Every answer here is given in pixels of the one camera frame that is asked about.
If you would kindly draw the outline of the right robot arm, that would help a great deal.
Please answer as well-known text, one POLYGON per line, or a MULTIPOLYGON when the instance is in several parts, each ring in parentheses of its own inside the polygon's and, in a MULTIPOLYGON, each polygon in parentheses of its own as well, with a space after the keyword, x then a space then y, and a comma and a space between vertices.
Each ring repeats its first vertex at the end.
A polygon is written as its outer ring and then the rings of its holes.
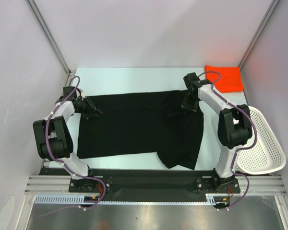
POLYGON ((203 101, 219 116, 217 136, 222 144, 220 157, 207 188, 199 190, 213 190, 226 192, 234 184, 233 173, 238 152, 252 137, 253 123, 250 109, 247 105, 236 105, 215 88, 216 82, 208 79, 201 80, 196 73, 189 73, 184 78, 187 92, 182 102, 182 108, 196 112, 199 102, 203 101))

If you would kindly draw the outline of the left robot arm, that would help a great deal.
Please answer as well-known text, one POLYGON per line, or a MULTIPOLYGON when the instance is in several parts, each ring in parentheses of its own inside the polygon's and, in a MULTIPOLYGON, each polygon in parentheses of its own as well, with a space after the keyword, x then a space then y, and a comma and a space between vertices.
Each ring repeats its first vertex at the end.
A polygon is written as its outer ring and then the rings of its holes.
POLYGON ((102 112, 77 87, 63 88, 63 96, 55 103, 50 114, 33 123, 37 152, 42 159, 60 164, 71 176, 69 191, 103 191, 103 183, 93 177, 92 169, 79 159, 74 152, 73 140, 67 121, 74 114, 85 119, 97 118, 102 112))

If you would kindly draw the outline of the black t-shirt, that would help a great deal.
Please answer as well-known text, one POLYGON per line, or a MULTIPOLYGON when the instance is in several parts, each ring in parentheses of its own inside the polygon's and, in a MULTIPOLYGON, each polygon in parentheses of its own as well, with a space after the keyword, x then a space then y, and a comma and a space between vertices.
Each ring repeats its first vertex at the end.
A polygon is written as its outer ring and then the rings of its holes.
POLYGON ((204 114, 183 108, 185 91, 92 96, 98 117, 81 118, 81 159, 155 152, 167 168, 196 166, 204 114))

